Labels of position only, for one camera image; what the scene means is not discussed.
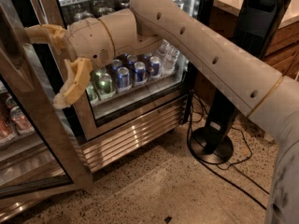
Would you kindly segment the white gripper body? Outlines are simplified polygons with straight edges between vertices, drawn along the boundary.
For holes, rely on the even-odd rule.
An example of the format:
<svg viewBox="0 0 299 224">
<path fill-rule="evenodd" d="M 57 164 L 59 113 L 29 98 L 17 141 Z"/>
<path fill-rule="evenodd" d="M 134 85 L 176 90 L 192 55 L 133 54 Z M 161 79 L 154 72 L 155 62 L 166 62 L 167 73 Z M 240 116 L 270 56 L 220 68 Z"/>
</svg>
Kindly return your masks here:
<svg viewBox="0 0 299 224">
<path fill-rule="evenodd" d="M 64 34 L 65 49 L 71 60 L 88 58 L 93 66 L 103 67 L 114 58 L 114 46 L 106 26 L 88 18 L 72 23 Z"/>
</svg>

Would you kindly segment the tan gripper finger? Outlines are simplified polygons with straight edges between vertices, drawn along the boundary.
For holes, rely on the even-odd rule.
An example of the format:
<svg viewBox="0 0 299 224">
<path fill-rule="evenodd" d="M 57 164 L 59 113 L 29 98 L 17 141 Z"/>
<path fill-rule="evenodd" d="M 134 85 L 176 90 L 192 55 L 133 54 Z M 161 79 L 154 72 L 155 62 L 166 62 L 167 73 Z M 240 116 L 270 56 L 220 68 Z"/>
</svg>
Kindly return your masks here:
<svg viewBox="0 0 299 224">
<path fill-rule="evenodd" d="M 25 32 L 32 44 L 48 44 L 57 54 L 64 49 L 64 35 L 66 30 L 59 25 L 41 24 L 26 27 Z"/>
<path fill-rule="evenodd" d="M 53 98 L 53 106 L 62 110 L 73 105 L 85 92 L 91 79 L 93 65 L 90 59 L 77 58 L 73 62 L 65 59 L 67 80 Z"/>
</svg>

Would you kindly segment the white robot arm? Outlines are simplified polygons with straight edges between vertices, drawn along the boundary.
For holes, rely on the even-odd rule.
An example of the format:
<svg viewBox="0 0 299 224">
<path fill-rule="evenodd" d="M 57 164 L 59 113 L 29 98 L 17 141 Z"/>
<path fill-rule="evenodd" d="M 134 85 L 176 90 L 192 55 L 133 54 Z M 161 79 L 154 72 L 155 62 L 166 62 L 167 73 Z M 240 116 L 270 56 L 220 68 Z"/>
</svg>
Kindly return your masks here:
<svg viewBox="0 0 299 224">
<path fill-rule="evenodd" d="M 33 44 L 66 53 L 67 80 L 53 104 L 64 109 L 85 92 L 94 68 L 124 53 L 174 45 L 245 116 L 279 144 L 265 224 L 299 224 L 299 82 L 282 75 L 189 16 L 171 0 L 130 0 L 126 9 L 67 28 L 26 28 Z"/>
</svg>

